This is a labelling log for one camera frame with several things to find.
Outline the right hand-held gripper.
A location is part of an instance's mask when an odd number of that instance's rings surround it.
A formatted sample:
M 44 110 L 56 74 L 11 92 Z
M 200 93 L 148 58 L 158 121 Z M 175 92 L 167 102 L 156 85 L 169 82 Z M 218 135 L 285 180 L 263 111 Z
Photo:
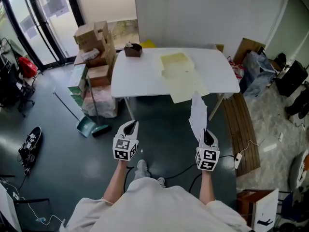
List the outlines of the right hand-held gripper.
M 205 143 L 205 129 L 201 131 L 199 145 L 196 148 L 196 165 L 199 170 L 212 172 L 217 165 L 220 156 L 217 137 L 207 130 L 207 144 Z

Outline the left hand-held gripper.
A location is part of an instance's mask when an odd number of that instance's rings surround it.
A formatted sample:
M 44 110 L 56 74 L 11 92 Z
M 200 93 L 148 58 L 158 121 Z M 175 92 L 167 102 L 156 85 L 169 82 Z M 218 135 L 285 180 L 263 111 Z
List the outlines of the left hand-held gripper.
M 113 157 L 116 160 L 130 161 L 137 152 L 139 122 L 131 120 L 121 125 L 113 138 Z

